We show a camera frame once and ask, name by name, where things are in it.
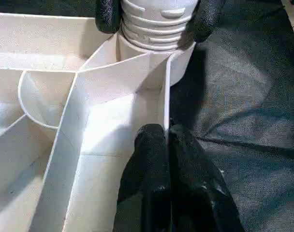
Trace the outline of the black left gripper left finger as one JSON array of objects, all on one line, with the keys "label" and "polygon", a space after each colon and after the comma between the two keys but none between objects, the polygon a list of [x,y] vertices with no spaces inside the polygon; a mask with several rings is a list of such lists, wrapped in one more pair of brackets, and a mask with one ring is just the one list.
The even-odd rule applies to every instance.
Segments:
[{"label": "black left gripper left finger", "polygon": [[137,132],[120,179],[114,231],[167,232],[170,224],[167,144],[161,125],[146,124]]}]

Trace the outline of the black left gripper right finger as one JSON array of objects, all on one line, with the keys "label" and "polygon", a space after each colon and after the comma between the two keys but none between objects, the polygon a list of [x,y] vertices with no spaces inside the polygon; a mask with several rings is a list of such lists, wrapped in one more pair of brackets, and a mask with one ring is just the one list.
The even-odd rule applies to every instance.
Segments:
[{"label": "black left gripper right finger", "polygon": [[221,170],[185,127],[169,130],[172,220],[175,232],[242,232],[237,206]]}]

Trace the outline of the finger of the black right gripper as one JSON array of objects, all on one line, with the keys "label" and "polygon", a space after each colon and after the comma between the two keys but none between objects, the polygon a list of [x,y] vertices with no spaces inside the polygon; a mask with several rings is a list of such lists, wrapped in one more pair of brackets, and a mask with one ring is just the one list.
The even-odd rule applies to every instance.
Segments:
[{"label": "finger of the black right gripper", "polygon": [[187,24],[187,32],[196,43],[204,42],[215,29],[225,0],[199,0]]},{"label": "finger of the black right gripper", "polygon": [[120,0],[96,0],[95,23],[103,33],[116,33],[121,22]]}]

